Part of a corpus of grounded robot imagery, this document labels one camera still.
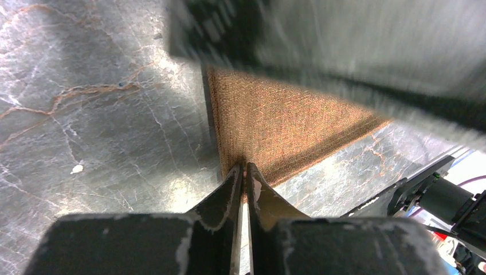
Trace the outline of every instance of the brown fabric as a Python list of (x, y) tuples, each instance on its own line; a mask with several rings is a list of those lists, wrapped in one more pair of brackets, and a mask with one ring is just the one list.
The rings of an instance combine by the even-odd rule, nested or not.
[(240, 72), (208, 70), (221, 169), (256, 163), (271, 186), (387, 124), (330, 95)]

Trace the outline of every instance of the blurry black object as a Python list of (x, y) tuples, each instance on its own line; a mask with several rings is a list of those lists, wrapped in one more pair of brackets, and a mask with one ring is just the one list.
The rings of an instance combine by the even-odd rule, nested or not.
[[(446, 274), (425, 229), (408, 219), (312, 219), (246, 169), (254, 275)], [(243, 169), (184, 214), (79, 214), (46, 233), (25, 274), (239, 272)]]
[(486, 1), (173, 0), (170, 53), (486, 150)]
[(344, 216), (394, 216), (407, 213), (418, 205), (452, 225), (447, 235), (457, 238), (468, 249), (486, 258), (486, 191), (474, 195), (444, 179), (453, 162), (452, 156), (440, 157), (422, 171), (392, 184)]
[(477, 267), (484, 260), (467, 249), (464, 245), (459, 244), (454, 252), (454, 259), (465, 269), (466, 275), (484, 275), (485, 273)]

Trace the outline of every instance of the marble surface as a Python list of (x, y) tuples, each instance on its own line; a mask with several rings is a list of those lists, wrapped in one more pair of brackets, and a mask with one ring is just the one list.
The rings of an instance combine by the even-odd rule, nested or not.
[[(0, 1), (0, 274), (61, 215), (184, 212), (218, 186), (201, 71), (163, 50), (166, 3)], [(277, 191), (340, 215), (451, 146), (392, 124)]]

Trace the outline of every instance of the purple cable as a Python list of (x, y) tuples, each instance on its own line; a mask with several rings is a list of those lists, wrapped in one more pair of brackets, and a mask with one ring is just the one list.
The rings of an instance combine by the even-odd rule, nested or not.
[[(462, 187), (462, 186), (465, 186), (465, 185), (467, 185), (467, 184), (469, 184), (469, 183), (472, 183), (472, 182), (477, 182), (478, 180), (482, 180), (482, 179), (486, 179), (486, 175), (483, 175), (483, 176), (477, 176), (477, 177), (475, 177), (475, 178), (468, 179), (468, 180), (466, 180), (465, 182), (461, 182), (461, 183), (459, 183), (457, 186)], [(414, 213), (412, 213), (412, 214), (409, 216), (409, 218), (413, 218), (413, 217), (415, 217), (416, 215), (418, 215), (418, 213), (420, 213), (420, 212), (422, 212), (422, 211), (423, 211), (423, 209), (422, 209), (422, 208), (420, 208), (419, 210), (417, 210), (417, 211), (415, 211)]]

